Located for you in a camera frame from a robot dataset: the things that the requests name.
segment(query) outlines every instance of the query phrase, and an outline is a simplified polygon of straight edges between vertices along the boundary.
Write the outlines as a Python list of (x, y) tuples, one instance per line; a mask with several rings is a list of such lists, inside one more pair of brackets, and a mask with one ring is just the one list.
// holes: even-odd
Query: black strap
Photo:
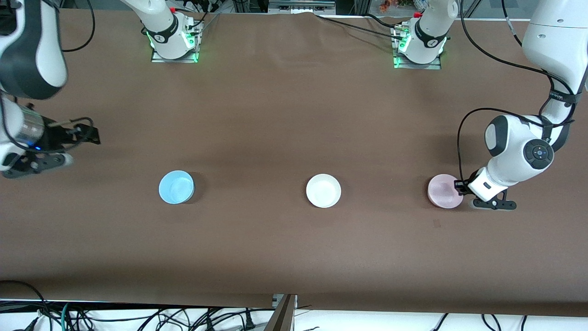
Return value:
[(551, 132), (553, 131), (553, 123), (545, 116), (541, 116), (543, 122), (543, 132), (541, 133), (541, 140), (545, 140), (547, 143), (551, 141)]
[(566, 104), (577, 104), (580, 102), (580, 97), (582, 96), (582, 91), (578, 94), (567, 94), (564, 92), (550, 90), (549, 91), (549, 98), (558, 100), (561, 102), (565, 102)]
[(176, 33), (176, 31), (178, 30), (178, 17), (176, 17), (176, 15), (172, 16), (173, 22), (172, 25), (169, 26), (169, 28), (159, 32), (154, 32), (149, 29), (146, 29), (149, 36), (151, 36), (151, 38), (155, 42), (159, 44), (165, 44), (168, 41), (169, 37), (173, 36), (173, 34)]
[(423, 29), (420, 28), (420, 19), (419, 19), (418, 21), (416, 21), (416, 24), (415, 24), (415, 34), (420, 40), (423, 41), (426, 48), (435, 48), (435, 47), (437, 47), (437, 45), (439, 45), (440, 42), (442, 42), (445, 39), (447, 32), (445, 32), (444, 35), (439, 36), (439, 37), (430, 36), (430, 35), (426, 34), (423, 31)]

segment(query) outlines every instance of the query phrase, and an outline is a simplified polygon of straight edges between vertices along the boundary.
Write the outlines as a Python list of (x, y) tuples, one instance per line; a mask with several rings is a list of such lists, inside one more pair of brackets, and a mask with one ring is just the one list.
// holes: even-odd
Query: white bowl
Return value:
[(316, 207), (333, 207), (341, 198), (341, 185), (331, 175), (318, 174), (308, 181), (306, 197)]

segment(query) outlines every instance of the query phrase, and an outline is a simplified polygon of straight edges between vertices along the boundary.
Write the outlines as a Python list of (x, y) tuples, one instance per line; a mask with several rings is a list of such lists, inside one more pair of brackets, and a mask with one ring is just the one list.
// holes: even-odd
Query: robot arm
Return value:
[[(496, 117), (486, 128), (486, 147), (492, 158), (464, 183), (462, 194), (473, 193), (484, 207), (497, 209), (497, 194), (547, 169), (554, 152), (567, 141), (569, 121), (580, 99), (588, 74), (588, 2), (541, 0), (523, 40), (523, 52), (532, 63), (559, 77), (540, 115), (522, 120), (512, 115)], [(485, 206), (482, 201), (489, 201)]]
[(165, 0), (121, 0), (141, 19), (153, 49), (165, 59), (177, 59), (196, 47), (198, 23), (192, 17), (172, 12)]
[(43, 100), (65, 85), (58, 11), (43, 0), (14, 2), (15, 25), (0, 34), (0, 85), (16, 97)]
[(0, 171), (8, 178), (67, 166), (72, 157), (63, 144), (100, 143), (96, 128), (85, 124), (65, 128), (62, 124), (72, 121), (56, 123), (32, 105), (19, 105), (3, 95), (47, 99), (67, 81), (57, 8), (45, 0), (12, 5), (0, 32)]
[(447, 32), (457, 17), (458, 10), (455, 0), (429, 0), (428, 7), (420, 18), (411, 18), (403, 23), (408, 25), (409, 33), (398, 51), (414, 63), (433, 62), (443, 51)]

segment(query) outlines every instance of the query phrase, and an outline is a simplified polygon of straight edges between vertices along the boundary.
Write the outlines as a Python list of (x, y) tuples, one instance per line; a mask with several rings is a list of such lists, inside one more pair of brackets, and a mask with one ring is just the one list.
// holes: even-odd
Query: black wire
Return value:
[(570, 86), (566, 82), (564, 82), (561, 78), (559, 78), (557, 76), (554, 76), (554, 75), (550, 74), (549, 72), (542, 71), (540, 69), (535, 69), (535, 68), (531, 68), (531, 67), (527, 67), (527, 66), (524, 66), (524, 65), (520, 65), (520, 64), (516, 64), (516, 63), (512, 63), (512, 62), (503, 60), (501, 58), (498, 58), (498, 57), (496, 57), (496, 56), (494, 56), (494, 55), (486, 52), (482, 47), (480, 47), (472, 39), (472, 36), (470, 36), (469, 32), (467, 31), (466, 21), (463, 19), (463, 1), (464, 0), (460, 0), (460, 4), (459, 4), (460, 5), (460, 9), (459, 9), (460, 20), (462, 22), (463, 32), (466, 34), (467, 39), (470, 41), (470, 43), (472, 43), (472, 45), (474, 45), (474, 47), (476, 47), (480, 52), (484, 53), (484, 55), (486, 55), (487, 57), (489, 57), (489, 58), (491, 58), (493, 60), (496, 60), (496, 61), (498, 61), (498, 62), (500, 62), (502, 64), (510, 65), (512, 67), (521, 68), (521, 69), (525, 69), (525, 70), (529, 70), (529, 71), (533, 71), (533, 72), (538, 72), (539, 74), (542, 74), (542, 75), (546, 75), (548, 77), (551, 77), (554, 80), (562, 83), (562, 85), (567, 89), (567, 91), (568, 91), (569, 94), (574, 94), (574, 92), (572, 91), (572, 89), (570, 88)]
[(391, 29), (394, 28), (394, 24), (388, 24), (388, 23), (384, 22), (383, 20), (379, 19), (378, 17), (376, 17), (375, 15), (372, 15), (370, 13), (367, 13), (364, 16), (365, 17), (371, 17), (371, 18), (373, 18), (376, 22), (380, 23), (381, 25), (383, 25), (383, 26), (385, 26), (387, 28), (391, 28)]
[(80, 49), (88, 46), (88, 44), (92, 41), (92, 38), (94, 38), (94, 32), (96, 31), (96, 17), (94, 16), (94, 8), (92, 8), (92, 3), (90, 2), (90, 0), (86, 0), (86, 2), (88, 3), (88, 7), (90, 7), (90, 14), (92, 15), (92, 32), (90, 33), (90, 37), (80, 47), (72, 49), (62, 49), (61, 51), (64, 53), (79, 51)]
[(190, 326), (190, 316), (188, 316), (188, 313), (186, 312), (186, 310), (184, 309), (184, 315), (186, 316), (186, 320), (188, 321), (188, 325)]
[[(265, 309), (265, 308), (258, 308), (258, 309), (249, 309), (248, 311), (251, 312), (267, 312), (267, 311), (272, 311), (274, 309)], [(205, 329), (204, 331), (211, 331), (216, 325), (218, 325), (220, 322), (230, 319), (231, 317), (235, 317), (235, 316), (240, 316), (241, 318), (243, 318), (241, 316), (241, 314), (247, 312), (247, 310), (243, 310), (241, 312), (235, 312), (235, 313), (225, 313), (222, 315), (217, 316), (216, 318), (212, 319), (212, 321), (216, 321), (218, 319), (220, 319), (223, 316), (226, 316), (225, 318), (218, 320), (216, 323), (213, 323), (210, 327), (208, 327), (207, 329)]]
[(389, 37), (389, 38), (393, 38), (393, 39), (397, 39), (397, 40), (401, 40), (402, 39), (402, 37), (400, 37), (400, 36), (395, 36), (395, 35), (391, 35), (391, 34), (385, 34), (385, 33), (382, 33), (382, 32), (378, 32), (378, 31), (374, 31), (374, 30), (370, 30), (370, 29), (358, 27), (356, 25), (351, 25), (351, 24), (348, 24), (348, 23), (336, 21), (334, 19), (330, 19), (330, 18), (327, 18), (327, 17), (322, 17), (322, 16), (317, 16), (317, 17), (320, 18), (320, 19), (324, 19), (325, 21), (329, 21), (329, 22), (333, 22), (333, 23), (345, 25), (346, 27), (350, 27), (350, 28), (354, 28), (354, 29), (358, 29), (358, 30), (370, 32), (370, 33), (373, 33), (373, 34), (376, 34), (376, 35), (382, 35), (384, 37)]
[(92, 134), (93, 129), (94, 129), (94, 121), (89, 117), (80, 117), (80, 118), (76, 118), (74, 120), (69, 120), (71, 123), (86, 120), (90, 124), (90, 129), (88, 129), (88, 132), (86, 132), (86, 134), (84, 134), (80, 140), (76, 141), (73, 145), (71, 145), (69, 147), (60, 148), (58, 150), (48, 150), (48, 151), (36, 150), (34, 148), (29, 148), (28, 146), (21, 145), (21, 143), (16, 141), (16, 139), (14, 139), (13, 136), (10, 135), (10, 133), (8, 131), (8, 126), (6, 124), (6, 111), (5, 111), (5, 107), (4, 107), (4, 99), (2, 98), (1, 92), (0, 92), (0, 114), (2, 115), (2, 128), (4, 129), (4, 133), (6, 134), (6, 137), (8, 138), (8, 140), (10, 140), (10, 142), (12, 144), (15, 144), (18, 148), (25, 150), (27, 152), (32, 152), (32, 153), (36, 153), (36, 154), (64, 153), (69, 150), (72, 150), (72, 149), (76, 148), (77, 146), (79, 146), (80, 144), (82, 144), (83, 142), (87, 141), (88, 138), (90, 137), (90, 135)]
[[(564, 120), (562, 123), (554, 124), (553, 127), (556, 128), (556, 127), (561, 127), (561, 126), (569, 125), (569, 124), (573, 123), (574, 120), (572, 120), (571, 118), (572, 118), (573, 111), (575, 110), (575, 108), (576, 108), (576, 104), (573, 104), (572, 105), (572, 110), (570, 111), (570, 114), (567, 116), (567, 119)], [(485, 107), (485, 108), (478, 108), (478, 109), (474, 109), (474, 110), (470, 111), (469, 113), (467, 113), (462, 118), (462, 121), (459, 123), (459, 128), (457, 129), (457, 164), (459, 166), (459, 178), (461, 179), (461, 181), (463, 181), (463, 171), (462, 171), (462, 152), (461, 152), (461, 149), (460, 149), (459, 142), (460, 142), (460, 139), (461, 139), (461, 133), (462, 133), (463, 123), (466, 121), (466, 119), (469, 117), (469, 115), (472, 115), (473, 113), (478, 112), (478, 111), (481, 111), (481, 110), (492, 110), (492, 111), (501, 112), (503, 114), (508, 114), (508, 115), (515, 116), (518, 119), (520, 119), (521, 121), (527, 122), (529, 124), (534, 124), (534, 125), (536, 125), (538, 127), (541, 127), (541, 128), (545, 127), (544, 124), (537, 123), (537, 122), (532, 121), (532, 120), (530, 120), (530, 119), (528, 119), (526, 117), (523, 117), (523, 116), (521, 116), (519, 114), (515, 114), (513, 112), (510, 112), (510, 111), (507, 111), (507, 110), (498, 109), (498, 108)]]
[(189, 11), (187, 9), (182, 9), (182, 8), (176, 8), (176, 11), (179, 11), (179, 12), (194, 12), (194, 11)]
[(520, 323), (520, 331), (524, 331), (524, 324), (527, 322), (527, 315), (523, 316), (523, 321)]
[(82, 320), (83, 320), (83, 323), (86, 326), (86, 328), (89, 331), (93, 331), (94, 330), (94, 322), (88, 317), (88, 315), (86, 314), (86, 312), (84, 312), (83, 310), (80, 312), (80, 314), (82, 316)]
[(197, 27), (200, 23), (202, 23), (204, 21), (204, 18), (208, 15), (208, 12), (204, 12), (204, 15), (202, 16), (202, 18), (200, 19), (200, 21), (198, 21), (196, 24), (194, 25), (190, 25), (188, 27), (188, 29), (192, 29), (194, 27)]
[(139, 326), (139, 328), (137, 329), (137, 331), (143, 331), (145, 329), (145, 327), (147, 326), (147, 324), (149, 324), (149, 322), (151, 322), (151, 320), (154, 319), (155, 316), (159, 315), (162, 311), (164, 311), (164, 309), (159, 309), (153, 315), (147, 317), (147, 319), (143, 322), (143, 324), (141, 324)]
[[(502, 0), (502, 12), (505, 13), (505, 19), (509, 19), (509, 14), (506, 12), (505, 0)], [(519, 36), (513, 34), (513, 37), (515, 38), (516, 42), (519, 43), (520, 46), (523, 45), (523, 43), (519, 39)]]
[(443, 325), (443, 322), (445, 322), (445, 319), (447, 318), (448, 315), (449, 315), (449, 313), (443, 314), (443, 316), (441, 316), (441, 319), (439, 320), (439, 323), (437, 323), (437, 326), (432, 331), (439, 331), (439, 329), (441, 328), (441, 325)]
[(188, 331), (195, 331), (197, 328), (204, 325), (207, 316), (210, 317), (213, 314), (219, 312), (221, 309), (222, 308), (213, 308), (211, 310), (207, 310), (206, 313), (202, 314), (199, 318), (196, 319), (194, 324), (188, 328)]
[[(39, 297), (39, 299), (41, 300), (41, 304), (43, 305), (43, 308), (45, 308), (45, 311), (47, 314), (51, 315), (51, 311), (49, 310), (49, 307), (47, 306), (47, 302), (45, 300), (45, 298), (43, 297), (43, 295), (41, 295), (41, 293), (39, 292), (39, 290), (37, 290), (35, 288), (35, 286), (27, 283), (27, 282), (22, 282), (20, 280), (0, 280), (0, 284), (18, 284), (21, 286), (25, 286), (28, 287), (29, 289), (31, 289), (33, 292), (35, 292), (35, 294)], [(53, 321), (51, 320), (51, 317), (49, 317), (49, 330), (53, 331)]]
[(178, 310), (177, 312), (175, 312), (175, 313), (171, 314), (170, 316), (163, 315), (163, 316), (165, 316), (165, 317), (166, 317), (166, 319), (165, 319), (164, 321), (161, 321), (161, 319), (159, 320), (158, 326), (157, 326), (157, 328), (155, 329), (155, 331), (160, 331), (160, 330), (161, 330), (161, 328), (162, 328), (162, 327), (163, 327), (163, 326), (164, 326), (166, 323), (168, 323), (168, 322), (169, 322), (169, 323), (172, 323), (172, 324), (174, 324), (173, 322), (170, 322), (170, 320), (172, 320), (174, 316), (176, 316), (177, 314), (180, 314), (181, 312), (183, 312), (183, 311), (185, 311), (185, 310), (186, 310), (186, 308), (184, 308), (184, 309), (180, 309), (180, 310)]
[(151, 316), (143, 316), (143, 317), (132, 317), (128, 319), (95, 319), (93, 317), (88, 317), (89, 320), (93, 320), (94, 322), (128, 322), (130, 320), (140, 320), (140, 319), (148, 319)]
[[(496, 322), (496, 326), (498, 327), (498, 331), (502, 331), (502, 328), (500, 327), (500, 323), (498, 323), (498, 319), (496, 318), (496, 316), (494, 314), (491, 315), (492, 318), (494, 319), (494, 321)], [(486, 316), (485, 314), (482, 314), (482, 321), (484, 322), (484, 324), (486, 325), (486, 327), (492, 331), (496, 331), (496, 329), (493, 329), (488, 322), (486, 321)]]

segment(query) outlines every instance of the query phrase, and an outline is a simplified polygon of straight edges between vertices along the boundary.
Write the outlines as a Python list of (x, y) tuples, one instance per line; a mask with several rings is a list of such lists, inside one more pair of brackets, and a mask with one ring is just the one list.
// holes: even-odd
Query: brown table surface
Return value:
[[(79, 45), (89, 12), (63, 10), (61, 25), (63, 46)], [(528, 63), (504, 22), (469, 26)], [(298, 293), (315, 309), (587, 315), (585, 100), (553, 165), (509, 191), (516, 211), (442, 210), (425, 187), (457, 175), (461, 118), (534, 114), (547, 78), (485, 57), (458, 24), (441, 71), (394, 69), (389, 39), (312, 14), (221, 15), (198, 64), (150, 63), (140, 29), (133, 12), (96, 11), (93, 41), (66, 54), (68, 84), (35, 102), (56, 120), (92, 117), (102, 145), (2, 178), (1, 278), (49, 299), (268, 306)], [(495, 115), (463, 129), (466, 174), (490, 157)], [(196, 203), (159, 198), (177, 169), (197, 174)], [(317, 173), (342, 183), (332, 208), (305, 198)]]

